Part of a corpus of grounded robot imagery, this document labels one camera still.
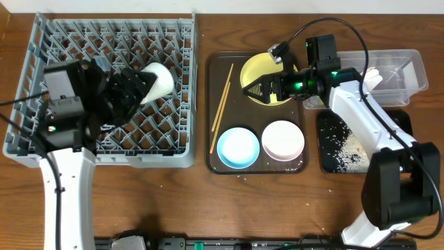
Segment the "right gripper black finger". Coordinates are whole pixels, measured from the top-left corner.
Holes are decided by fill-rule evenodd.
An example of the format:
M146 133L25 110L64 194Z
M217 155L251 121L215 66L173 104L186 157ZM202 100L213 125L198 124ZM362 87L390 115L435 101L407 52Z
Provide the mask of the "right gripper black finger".
M263 92L261 89L251 88L251 89L243 89L243 94L250 97L254 101L261 104L279 104L280 102L277 100L274 94L269 94L267 92Z
M243 93L252 94L276 94L280 86L280 77L277 74L260 76L243 87Z

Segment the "white paper cup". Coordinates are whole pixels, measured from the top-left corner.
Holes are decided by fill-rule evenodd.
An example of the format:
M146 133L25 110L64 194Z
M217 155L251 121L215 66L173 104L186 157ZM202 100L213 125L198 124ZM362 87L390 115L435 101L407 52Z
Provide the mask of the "white paper cup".
M161 63L152 62L142 69L144 73L152 73L157 78L148 94L142 99L141 105L163 97L174 89L174 79L171 72Z

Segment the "pink bowl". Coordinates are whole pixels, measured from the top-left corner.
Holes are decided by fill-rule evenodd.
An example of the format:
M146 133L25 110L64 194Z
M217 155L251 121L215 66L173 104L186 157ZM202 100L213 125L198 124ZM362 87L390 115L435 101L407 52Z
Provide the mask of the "pink bowl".
M304 134L294 123L278 120L264 129L262 147L274 160L291 161L296 159L305 147Z

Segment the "white tissue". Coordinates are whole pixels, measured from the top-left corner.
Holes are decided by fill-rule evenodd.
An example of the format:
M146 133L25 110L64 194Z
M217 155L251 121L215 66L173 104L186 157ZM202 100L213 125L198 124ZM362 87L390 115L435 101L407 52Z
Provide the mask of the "white tissue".
M366 75L364 77L364 83L369 91L375 89L377 85L382 82L383 78L379 73L379 70L375 67L370 67L366 70Z

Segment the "light blue bowl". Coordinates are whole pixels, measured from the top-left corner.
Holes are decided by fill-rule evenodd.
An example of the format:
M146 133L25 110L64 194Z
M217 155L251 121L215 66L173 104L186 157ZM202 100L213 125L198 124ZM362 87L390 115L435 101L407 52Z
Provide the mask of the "light blue bowl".
M234 127L220 136L216 152L227 167L245 169L258 159L260 144L257 136L249 129Z

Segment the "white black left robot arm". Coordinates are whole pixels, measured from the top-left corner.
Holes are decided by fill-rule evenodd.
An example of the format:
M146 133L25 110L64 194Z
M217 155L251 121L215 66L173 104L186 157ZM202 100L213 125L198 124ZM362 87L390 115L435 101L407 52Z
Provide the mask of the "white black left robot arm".
M95 249L92 179L102 126L127 124L139 107L174 88L170 71L152 62L112 74L100 58L66 60L44 68L49 99L34 134L42 152L45 249Z

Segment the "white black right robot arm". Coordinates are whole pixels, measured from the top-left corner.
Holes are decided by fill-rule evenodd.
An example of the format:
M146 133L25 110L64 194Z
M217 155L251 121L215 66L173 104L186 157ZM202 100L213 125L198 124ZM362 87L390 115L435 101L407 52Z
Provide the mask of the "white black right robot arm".
M354 133L370 158L363 190L362 213L342 233L344 249L377 249L394 235L408 235L406 227L437 214L443 227L439 193L441 156L431 143L419 143L404 132L379 106L364 85L364 75L343 68L333 35L306 39L309 67L295 71L288 42L268 53L280 72L263 74L243 88L243 94L262 103L289 98L319 97Z

